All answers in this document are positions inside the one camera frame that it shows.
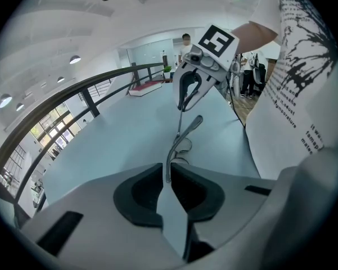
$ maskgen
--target metal handrail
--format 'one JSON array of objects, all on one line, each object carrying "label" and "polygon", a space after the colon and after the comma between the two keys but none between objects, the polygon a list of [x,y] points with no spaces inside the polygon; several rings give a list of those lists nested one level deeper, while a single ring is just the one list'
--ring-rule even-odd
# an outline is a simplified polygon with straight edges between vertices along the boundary
[{"label": "metal handrail", "polygon": [[37,106],[32,112],[30,112],[26,117],[23,118],[22,122],[8,135],[7,139],[4,141],[2,146],[0,147],[0,173],[3,167],[5,166],[5,163],[7,159],[10,157],[16,146],[21,142],[21,140],[29,133],[29,131],[32,129],[33,126],[37,124],[38,121],[40,121],[47,113],[49,113],[52,109],[54,109],[56,106],[62,104],[70,97],[82,92],[82,95],[85,97],[86,100],[89,100],[87,102],[88,107],[79,113],[77,116],[73,117],[71,121],[66,123],[66,125],[60,129],[60,131],[51,138],[51,140],[45,145],[43,150],[39,153],[39,155],[35,158],[35,160],[32,162],[31,166],[29,167],[28,171],[24,175],[23,179],[21,180],[21,183],[19,185],[19,188],[17,190],[16,196],[15,196],[15,203],[19,202],[20,196],[22,194],[22,191],[24,190],[24,187],[26,183],[28,182],[29,178],[31,177],[33,171],[45,155],[45,153],[49,150],[49,148],[52,146],[52,144],[59,138],[60,135],[62,135],[70,126],[72,126],[76,121],[78,121],[82,116],[84,116],[88,112],[92,112],[94,117],[100,114],[98,112],[98,109],[96,108],[97,105],[104,102],[108,98],[112,97],[113,95],[119,93],[120,91],[130,87],[131,85],[137,83],[140,80],[146,79],[146,78],[152,78],[152,75],[157,74],[159,72],[162,72],[162,70],[151,74],[149,71],[149,75],[139,79],[134,80],[133,82],[120,87],[119,89],[111,92],[110,94],[104,96],[97,102],[93,102],[91,99],[91,96],[88,93],[88,88],[96,85],[98,83],[101,83],[103,81],[109,80],[111,78],[130,73],[130,72],[136,72],[141,69],[150,69],[151,67],[155,66],[163,66],[163,63],[154,63],[154,64],[144,64],[144,65],[137,65],[137,66],[131,66],[126,67],[122,69],[117,69],[113,71],[109,71],[106,73],[102,73],[96,76],[93,76],[91,78],[88,78],[86,80],[83,80],[81,82],[78,82],[74,85],[71,85],[67,88],[65,88],[62,91],[59,91],[58,93],[54,94],[44,102],[42,102],[39,106]]}]

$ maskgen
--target window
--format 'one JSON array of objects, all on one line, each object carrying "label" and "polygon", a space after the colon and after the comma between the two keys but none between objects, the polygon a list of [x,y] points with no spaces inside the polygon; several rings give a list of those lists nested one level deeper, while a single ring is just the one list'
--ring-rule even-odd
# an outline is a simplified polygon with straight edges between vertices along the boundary
[{"label": "window", "polygon": [[[45,147],[49,141],[63,128],[65,125],[73,119],[73,116],[68,112],[65,103],[62,103],[55,109],[49,112],[41,121],[31,129],[32,134]],[[62,135],[58,136],[54,144],[49,148],[48,152],[52,155],[53,149],[63,149],[76,134],[79,133],[81,127],[78,123],[74,123],[63,132]]]},{"label": "window", "polygon": [[48,134],[46,134],[39,142],[43,147],[45,147],[46,144],[49,143],[50,140],[51,138],[49,137]]},{"label": "window", "polygon": [[14,196],[19,187],[19,174],[22,169],[22,162],[25,158],[25,151],[18,145],[7,160],[2,173],[0,182]]},{"label": "window", "polygon": [[40,125],[44,128],[47,129],[51,124],[53,124],[56,119],[58,119],[60,116],[56,109],[51,110],[49,114],[47,114],[43,119],[40,120]]},{"label": "window", "polygon": [[69,114],[68,116],[66,116],[63,121],[65,122],[65,124],[67,124],[68,122],[70,122],[73,119],[73,116],[71,114]]},{"label": "window", "polygon": [[39,136],[44,132],[44,129],[41,127],[41,125],[38,123],[35,126],[32,127],[30,130],[31,133],[34,135],[36,139],[39,138]]},{"label": "window", "polygon": [[68,112],[69,109],[66,107],[65,103],[62,103],[56,107],[57,112],[59,115],[63,115],[64,113]]},{"label": "window", "polygon": [[77,135],[81,130],[79,124],[76,122],[73,125],[71,125],[69,129],[74,135]]}]

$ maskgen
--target ceiling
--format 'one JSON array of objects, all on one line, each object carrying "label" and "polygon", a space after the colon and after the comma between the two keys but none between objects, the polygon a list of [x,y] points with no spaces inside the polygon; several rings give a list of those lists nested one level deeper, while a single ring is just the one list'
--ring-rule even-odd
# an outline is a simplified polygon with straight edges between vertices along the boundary
[{"label": "ceiling", "polygon": [[[65,81],[74,78],[70,57],[85,50],[103,21],[163,1],[177,0],[24,0],[0,36],[0,93],[10,92],[14,101],[25,104],[29,102],[23,99],[35,84],[47,83],[43,95],[52,92],[59,76]],[[214,1],[246,10],[258,2]]]}]

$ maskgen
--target black pants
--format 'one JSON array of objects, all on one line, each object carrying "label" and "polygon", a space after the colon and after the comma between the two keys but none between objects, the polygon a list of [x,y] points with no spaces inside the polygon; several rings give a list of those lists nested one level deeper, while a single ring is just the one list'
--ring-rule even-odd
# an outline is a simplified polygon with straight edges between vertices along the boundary
[{"label": "black pants", "polygon": [[249,86],[249,96],[254,93],[254,74],[252,70],[244,70],[244,81],[242,82],[241,94],[245,94],[247,86]]}]

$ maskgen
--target people in background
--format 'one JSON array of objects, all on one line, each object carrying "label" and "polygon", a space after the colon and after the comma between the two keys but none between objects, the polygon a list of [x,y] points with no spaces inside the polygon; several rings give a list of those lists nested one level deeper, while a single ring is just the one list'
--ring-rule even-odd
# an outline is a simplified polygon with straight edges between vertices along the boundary
[{"label": "people in background", "polygon": [[249,86],[248,98],[252,99],[253,92],[254,92],[255,80],[254,80],[254,75],[253,75],[253,67],[250,65],[250,61],[252,59],[255,59],[255,55],[252,52],[249,52],[244,57],[245,57],[245,59],[247,59],[247,61],[244,65],[244,80],[242,82],[242,88],[241,88],[240,96],[241,97],[246,96],[247,86]]},{"label": "people in background", "polygon": [[185,33],[184,35],[182,35],[182,43],[184,44],[184,47],[180,49],[181,61],[183,60],[184,55],[190,52],[192,47],[191,37],[189,34]]}]

